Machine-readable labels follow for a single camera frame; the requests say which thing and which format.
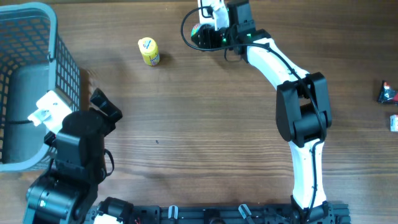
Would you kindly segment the round tin can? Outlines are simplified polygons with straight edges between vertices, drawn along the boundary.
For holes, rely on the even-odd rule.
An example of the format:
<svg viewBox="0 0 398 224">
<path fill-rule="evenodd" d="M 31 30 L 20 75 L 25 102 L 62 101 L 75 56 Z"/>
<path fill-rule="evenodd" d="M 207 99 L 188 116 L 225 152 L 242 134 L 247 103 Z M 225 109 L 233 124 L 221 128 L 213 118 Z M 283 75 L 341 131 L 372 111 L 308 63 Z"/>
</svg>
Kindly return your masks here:
<svg viewBox="0 0 398 224">
<path fill-rule="evenodd" d="M 192 31 L 191 31 L 191 41 L 195 44 L 195 45 L 199 45 L 199 35 L 200 35 L 200 29 L 202 27 L 202 24 L 197 23 L 193 26 Z"/>
</svg>

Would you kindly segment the yellow mentos gum bottle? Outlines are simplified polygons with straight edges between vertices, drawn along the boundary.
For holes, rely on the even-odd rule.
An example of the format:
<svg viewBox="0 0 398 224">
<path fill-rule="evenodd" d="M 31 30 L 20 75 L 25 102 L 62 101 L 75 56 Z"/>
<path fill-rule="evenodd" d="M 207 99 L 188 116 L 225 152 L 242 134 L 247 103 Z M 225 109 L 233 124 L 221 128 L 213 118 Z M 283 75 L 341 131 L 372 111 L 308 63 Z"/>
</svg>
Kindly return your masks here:
<svg viewBox="0 0 398 224">
<path fill-rule="evenodd" d="M 149 66 L 156 66 L 160 62 L 160 53 L 156 41 L 150 37 L 144 37 L 138 41 L 139 50 L 144 62 Z"/>
</svg>

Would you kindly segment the black red snack packet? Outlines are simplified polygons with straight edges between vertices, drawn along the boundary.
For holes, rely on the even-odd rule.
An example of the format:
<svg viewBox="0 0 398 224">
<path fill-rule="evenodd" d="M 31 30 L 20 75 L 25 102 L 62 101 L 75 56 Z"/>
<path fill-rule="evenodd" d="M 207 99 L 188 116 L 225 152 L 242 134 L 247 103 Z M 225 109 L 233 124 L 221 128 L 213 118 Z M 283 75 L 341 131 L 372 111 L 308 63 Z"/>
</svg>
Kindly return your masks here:
<svg viewBox="0 0 398 224">
<path fill-rule="evenodd" d="M 382 81 L 377 102 L 384 104 L 397 104 L 397 90 L 394 90 L 385 80 Z"/>
</svg>

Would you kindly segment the red white snack packet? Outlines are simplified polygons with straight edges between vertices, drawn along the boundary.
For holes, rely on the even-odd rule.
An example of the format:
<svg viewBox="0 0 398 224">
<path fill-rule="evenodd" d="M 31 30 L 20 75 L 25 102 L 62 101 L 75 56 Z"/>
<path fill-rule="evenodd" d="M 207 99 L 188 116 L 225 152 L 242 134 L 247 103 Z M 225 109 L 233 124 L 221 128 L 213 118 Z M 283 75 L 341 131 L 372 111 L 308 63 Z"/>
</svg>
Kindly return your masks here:
<svg viewBox="0 0 398 224">
<path fill-rule="evenodd" d="M 394 114 L 390 116 L 390 131 L 398 132 L 398 115 Z"/>
</svg>

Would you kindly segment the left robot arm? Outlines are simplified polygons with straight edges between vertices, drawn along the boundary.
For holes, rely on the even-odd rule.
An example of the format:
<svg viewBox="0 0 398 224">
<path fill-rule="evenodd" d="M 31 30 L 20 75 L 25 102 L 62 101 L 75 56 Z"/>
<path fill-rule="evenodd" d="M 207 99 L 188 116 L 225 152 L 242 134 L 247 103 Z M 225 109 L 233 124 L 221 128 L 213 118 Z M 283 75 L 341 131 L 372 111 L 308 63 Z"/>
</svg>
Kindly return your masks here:
<svg viewBox="0 0 398 224">
<path fill-rule="evenodd" d="M 36 103 L 28 119 L 46 125 L 44 143 L 56 149 L 47 169 L 26 193 L 24 223 L 83 223 L 98 196 L 106 170 L 105 137 L 122 118 L 121 110 L 97 88 L 88 110 L 72 111 L 54 92 Z"/>
</svg>

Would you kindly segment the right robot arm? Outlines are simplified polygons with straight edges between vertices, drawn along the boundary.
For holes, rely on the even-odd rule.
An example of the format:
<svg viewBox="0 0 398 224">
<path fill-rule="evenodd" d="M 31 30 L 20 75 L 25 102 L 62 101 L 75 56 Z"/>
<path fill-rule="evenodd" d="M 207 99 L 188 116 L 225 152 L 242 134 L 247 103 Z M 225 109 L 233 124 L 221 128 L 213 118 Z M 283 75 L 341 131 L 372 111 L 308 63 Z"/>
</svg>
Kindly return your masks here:
<svg viewBox="0 0 398 224">
<path fill-rule="evenodd" d="M 331 108 L 326 78 L 298 67 L 264 29 L 257 29 L 249 1 L 198 1 L 199 23 L 192 29 L 194 48 L 232 50 L 258 69 L 276 90 L 275 121 L 289 144 L 294 169 L 293 223 L 330 216 L 322 177 L 322 152 Z"/>
</svg>

